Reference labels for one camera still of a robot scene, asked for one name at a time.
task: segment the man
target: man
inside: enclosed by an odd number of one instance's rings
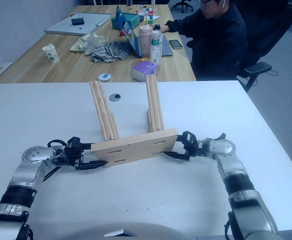
[[[231,0],[201,0],[201,9],[182,20],[168,21],[161,32],[179,32],[192,42],[191,66],[197,80],[235,77],[247,47],[247,30]]]

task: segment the tissue box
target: tissue box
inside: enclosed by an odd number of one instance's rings
[[[140,15],[134,13],[124,13],[124,16],[130,25],[131,29],[134,29],[140,24]],[[111,19],[111,24],[113,29],[119,29],[118,24],[116,23],[116,18]]]
[[[140,82],[146,81],[146,75],[158,73],[158,65],[150,61],[142,61],[132,68],[132,77]]]

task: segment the small whiteboard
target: small whiteboard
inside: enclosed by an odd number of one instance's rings
[[[59,23],[44,30],[47,34],[67,34],[83,36],[90,32],[96,31],[104,23],[106,23],[112,14],[105,13],[90,13],[90,12],[77,12],[68,18],[60,21]],[[73,25],[71,19],[83,18],[84,24]]]

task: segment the gray floor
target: gray floor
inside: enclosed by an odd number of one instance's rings
[[[177,2],[179,0],[171,0],[168,5],[171,8]],[[194,11],[199,9],[199,1],[188,3],[194,7]],[[174,19],[192,14],[190,9],[181,13],[180,6],[171,13]],[[189,40],[190,38],[182,36],[183,46],[191,60],[191,49],[186,47]],[[258,84],[249,91],[249,97],[292,160],[292,26],[261,60],[271,64],[279,75],[260,75]]]

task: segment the purple box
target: purple box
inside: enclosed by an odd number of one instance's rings
[[[140,82],[146,81],[146,75],[158,73],[158,65],[150,61],[142,61],[131,70],[132,77]]]

